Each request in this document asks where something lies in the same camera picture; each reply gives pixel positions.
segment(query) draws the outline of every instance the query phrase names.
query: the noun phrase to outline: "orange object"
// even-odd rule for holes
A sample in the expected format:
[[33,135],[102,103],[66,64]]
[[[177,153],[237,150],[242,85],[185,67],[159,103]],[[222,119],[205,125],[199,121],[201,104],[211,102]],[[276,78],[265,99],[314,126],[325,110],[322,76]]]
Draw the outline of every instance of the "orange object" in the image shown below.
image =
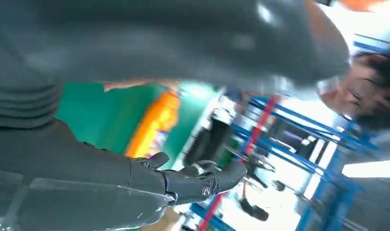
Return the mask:
[[178,122],[180,99],[173,91],[164,92],[147,109],[125,152],[128,157],[151,157],[161,151],[169,131]]
[[387,0],[339,0],[352,11],[367,12],[372,6],[383,4]]

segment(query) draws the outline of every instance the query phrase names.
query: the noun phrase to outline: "person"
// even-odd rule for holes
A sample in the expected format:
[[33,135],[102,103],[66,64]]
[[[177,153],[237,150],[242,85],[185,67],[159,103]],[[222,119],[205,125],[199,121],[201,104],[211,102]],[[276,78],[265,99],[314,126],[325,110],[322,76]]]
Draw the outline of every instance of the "person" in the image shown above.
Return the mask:
[[341,34],[313,3],[0,0],[0,229],[141,227],[246,173],[237,162],[201,176],[158,171],[165,155],[130,159],[79,142],[54,117],[66,83],[298,92],[345,72],[347,60]]
[[360,52],[337,89],[321,95],[334,111],[355,118],[363,128],[390,129],[390,52]]

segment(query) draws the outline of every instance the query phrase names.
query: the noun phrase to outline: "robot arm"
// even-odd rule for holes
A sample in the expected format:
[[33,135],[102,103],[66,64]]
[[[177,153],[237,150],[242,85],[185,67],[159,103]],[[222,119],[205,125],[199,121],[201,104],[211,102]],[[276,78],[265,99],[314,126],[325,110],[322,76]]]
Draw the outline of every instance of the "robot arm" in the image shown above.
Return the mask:
[[78,142],[60,121],[0,132],[0,225],[22,231],[100,231],[157,222],[168,205],[235,186],[241,163],[192,177],[158,171],[165,154],[131,159]]

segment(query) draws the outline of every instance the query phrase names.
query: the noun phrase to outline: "red pole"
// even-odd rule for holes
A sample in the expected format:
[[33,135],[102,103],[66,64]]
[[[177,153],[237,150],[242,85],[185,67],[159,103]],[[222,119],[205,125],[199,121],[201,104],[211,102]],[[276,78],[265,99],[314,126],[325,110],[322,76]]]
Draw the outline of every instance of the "red pole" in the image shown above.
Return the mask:
[[[248,141],[248,143],[246,145],[245,154],[250,154],[252,152],[252,150],[253,150],[252,145],[256,142],[256,140],[261,135],[262,128],[264,125],[266,125],[267,119],[269,118],[270,113],[273,111],[274,105],[277,103],[277,98],[278,98],[278,96],[275,95],[267,103],[267,106],[264,109],[264,111],[261,114],[261,117],[258,121],[258,125],[253,129],[252,137],[250,138],[250,140]],[[221,193],[217,196],[217,198],[215,200],[213,200],[213,204],[211,205],[210,210],[207,211],[207,214],[204,218],[204,221],[199,226],[199,229],[198,229],[199,231],[205,230],[210,219],[213,217],[216,209],[218,208],[219,204],[221,203],[223,195],[224,195],[224,193]]]

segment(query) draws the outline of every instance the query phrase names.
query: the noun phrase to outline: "fluorescent light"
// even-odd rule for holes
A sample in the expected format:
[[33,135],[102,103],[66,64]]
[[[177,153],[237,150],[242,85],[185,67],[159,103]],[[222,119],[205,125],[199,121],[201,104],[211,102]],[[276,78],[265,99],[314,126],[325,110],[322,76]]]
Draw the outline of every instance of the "fluorescent light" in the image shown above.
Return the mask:
[[350,178],[390,178],[390,160],[345,165],[342,174]]

